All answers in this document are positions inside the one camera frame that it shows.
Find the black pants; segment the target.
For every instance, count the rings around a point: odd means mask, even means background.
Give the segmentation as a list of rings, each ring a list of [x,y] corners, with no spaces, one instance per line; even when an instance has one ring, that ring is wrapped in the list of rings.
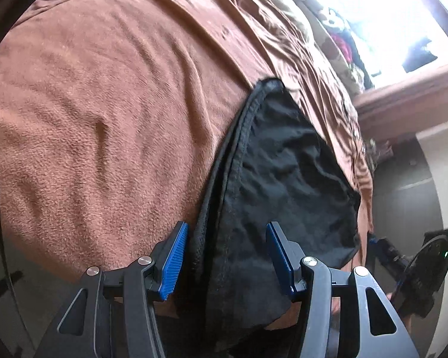
[[[236,344],[290,307],[265,246],[267,224],[330,268],[360,247],[360,196],[281,80],[256,83],[215,158],[175,295],[203,350]]]

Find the wooden window sill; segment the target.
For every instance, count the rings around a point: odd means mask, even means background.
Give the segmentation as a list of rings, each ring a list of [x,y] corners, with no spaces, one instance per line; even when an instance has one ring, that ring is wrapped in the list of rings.
[[[389,141],[448,122],[448,64],[424,67],[353,100],[363,137]]]

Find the brown blanket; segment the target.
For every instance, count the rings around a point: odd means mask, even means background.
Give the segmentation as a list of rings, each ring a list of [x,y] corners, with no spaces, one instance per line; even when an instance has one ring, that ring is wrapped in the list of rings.
[[[36,0],[0,44],[4,234],[76,279],[194,221],[225,132],[279,77],[362,197],[372,176],[349,92],[271,0]]]

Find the beige patterned comforter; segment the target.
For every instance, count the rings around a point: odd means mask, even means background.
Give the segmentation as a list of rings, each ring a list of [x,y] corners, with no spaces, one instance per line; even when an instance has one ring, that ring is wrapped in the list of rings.
[[[348,62],[345,59],[344,53],[317,16],[304,4],[303,0],[271,1],[303,33],[307,41],[320,49],[329,60],[350,97],[354,98],[363,93],[365,87],[362,70],[355,63]]]

